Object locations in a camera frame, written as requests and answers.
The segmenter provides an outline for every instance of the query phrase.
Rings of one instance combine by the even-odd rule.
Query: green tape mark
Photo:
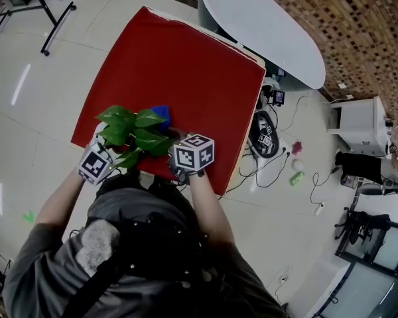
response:
[[[34,222],[34,213],[32,211],[29,211],[29,215],[22,215],[22,218],[28,221],[29,223]]]

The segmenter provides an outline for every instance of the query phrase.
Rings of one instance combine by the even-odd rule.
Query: red surface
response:
[[[143,7],[101,67],[71,141],[85,147],[99,123],[94,117],[111,105],[134,112],[168,105],[172,127],[215,140],[215,162],[206,171],[214,191],[223,194],[264,74],[235,48]],[[167,157],[146,158],[138,169],[171,179],[166,161]]]

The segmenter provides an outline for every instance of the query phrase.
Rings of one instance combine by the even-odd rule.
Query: brick wall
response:
[[[398,0],[275,1],[317,43],[333,98],[380,95],[398,120]]]

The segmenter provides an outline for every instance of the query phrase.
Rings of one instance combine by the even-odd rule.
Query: harness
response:
[[[87,225],[99,218],[89,218]],[[203,284],[202,270],[210,266],[204,253],[207,236],[198,230],[151,213],[147,222],[110,222],[120,233],[119,245],[97,272],[73,295],[62,318],[81,318],[112,284],[124,275]]]

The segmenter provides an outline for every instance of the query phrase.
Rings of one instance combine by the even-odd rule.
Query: small screen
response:
[[[273,105],[281,106],[285,103],[285,92],[274,91],[273,94]]]

